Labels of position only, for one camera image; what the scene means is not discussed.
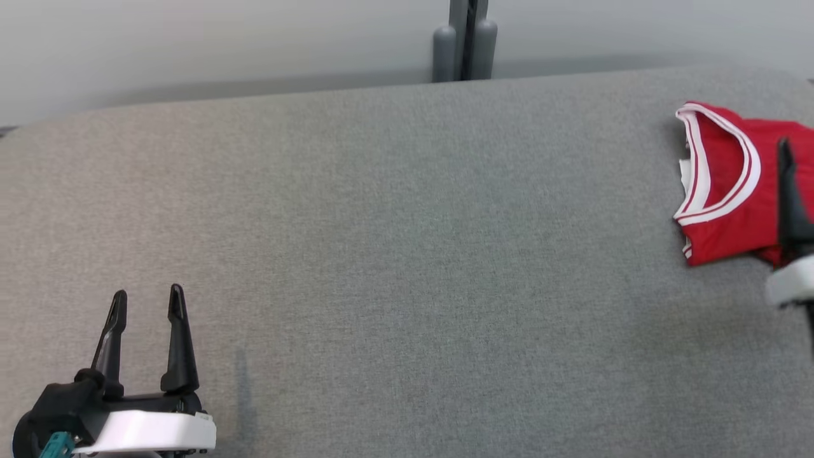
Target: red jersey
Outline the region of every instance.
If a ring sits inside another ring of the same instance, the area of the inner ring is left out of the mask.
[[[689,164],[686,198],[674,219],[687,238],[687,262],[697,266],[758,251],[778,263],[777,142],[787,137],[797,186],[814,215],[814,130],[792,121],[742,119],[726,108],[688,102],[676,112],[685,124]]]

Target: teal connector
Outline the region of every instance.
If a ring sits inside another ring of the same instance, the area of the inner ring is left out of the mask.
[[[73,446],[71,434],[53,433],[46,447],[42,449],[40,458],[69,458],[73,455]]]

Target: gray fabric surface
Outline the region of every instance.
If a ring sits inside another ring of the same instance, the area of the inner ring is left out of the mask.
[[[0,143],[0,448],[90,363],[158,390],[183,284],[213,456],[804,456],[769,269],[689,269],[687,99],[814,125],[781,73],[669,68],[171,103]]]

